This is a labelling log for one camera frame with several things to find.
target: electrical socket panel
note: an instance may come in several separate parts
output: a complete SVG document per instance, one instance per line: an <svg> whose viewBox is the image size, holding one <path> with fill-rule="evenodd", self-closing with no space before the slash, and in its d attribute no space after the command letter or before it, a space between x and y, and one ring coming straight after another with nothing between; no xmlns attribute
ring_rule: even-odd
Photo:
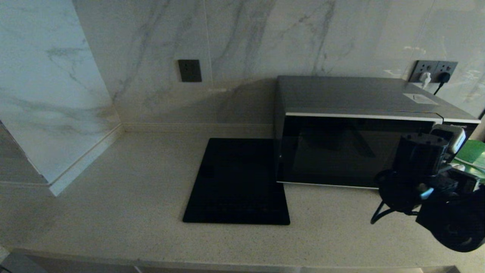
<svg viewBox="0 0 485 273"><path fill-rule="evenodd" d="M425 72L431 73L431 77L433 77L433 73L438 67L438 63L439 61L417 61L416 65L414 66L413 72L409 76L409 82L420 83L420 77Z"/></svg>
<svg viewBox="0 0 485 273"><path fill-rule="evenodd" d="M413 72L409 76L410 83L419 83L423 73L431 73L431 83L439 83L439 76L443 72L453 74L458 62L449 61L417 61Z"/></svg>

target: baseboard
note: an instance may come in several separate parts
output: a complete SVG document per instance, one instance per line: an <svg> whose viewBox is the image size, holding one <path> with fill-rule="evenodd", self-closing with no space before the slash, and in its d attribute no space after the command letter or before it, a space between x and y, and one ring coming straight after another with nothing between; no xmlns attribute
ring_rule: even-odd
<svg viewBox="0 0 485 273"><path fill-rule="evenodd" d="M82 173L98 156L100 156L111 144L113 144L125 132L123 125L119 124L105 137L96 143L90 150L84 153L66 171L64 171L50 185L49 190L54 196L58 196L78 175Z"/></svg>
<svg viewBox="0 0 485 273"><path fill-rule="evenodd" d="M219 123L124 123L126 132L157 133L241 133L245 135L273 136L272 124L219 124Z"/></svg>

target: countertop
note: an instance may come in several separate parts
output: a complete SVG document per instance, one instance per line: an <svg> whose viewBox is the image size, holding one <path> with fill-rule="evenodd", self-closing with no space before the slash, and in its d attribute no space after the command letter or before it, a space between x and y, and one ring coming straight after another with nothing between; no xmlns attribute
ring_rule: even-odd
<svg viewBox="0 0 485 273"><path fill-rule="evenodd" d="M484 272L485 247L458 253L415 218L371 225L375 190L285 185L289 226L183 223L210 137L245 131L125 133L59 197L0 194L0 245L38 256L140 266L425 267Z"/></svg>

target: marble wall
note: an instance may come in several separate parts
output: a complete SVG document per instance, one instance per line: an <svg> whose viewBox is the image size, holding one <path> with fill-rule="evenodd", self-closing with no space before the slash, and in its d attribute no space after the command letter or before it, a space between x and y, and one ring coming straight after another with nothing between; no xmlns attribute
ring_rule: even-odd
<svg viewBox="0 0 485 273"><path fill-rule="evenodd" d="M439 96L484 109L484 0L73 2L123 122L271 123L277 75L407 79L418 59L458 61ZM180 82L191 58L202 83Z"/></svg>
<svg viewBox="0 0 485 273"><path fill-rule="evenodd" d="M51 183L120 120L70 1L2 1L0 18L0 120Z"/></svg>

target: microwave oven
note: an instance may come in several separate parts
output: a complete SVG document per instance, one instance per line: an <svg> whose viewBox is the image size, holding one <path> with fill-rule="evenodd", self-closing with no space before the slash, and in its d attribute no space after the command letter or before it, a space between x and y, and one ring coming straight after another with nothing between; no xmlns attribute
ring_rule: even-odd
<svg viewBox="0 0 485 273"><path fill-rule="evenodd" d="M463 128L468 139L479 123L401 79L279 76L276 180L377 188L373 179L391 168L402 134L447 124Z"/></svg>

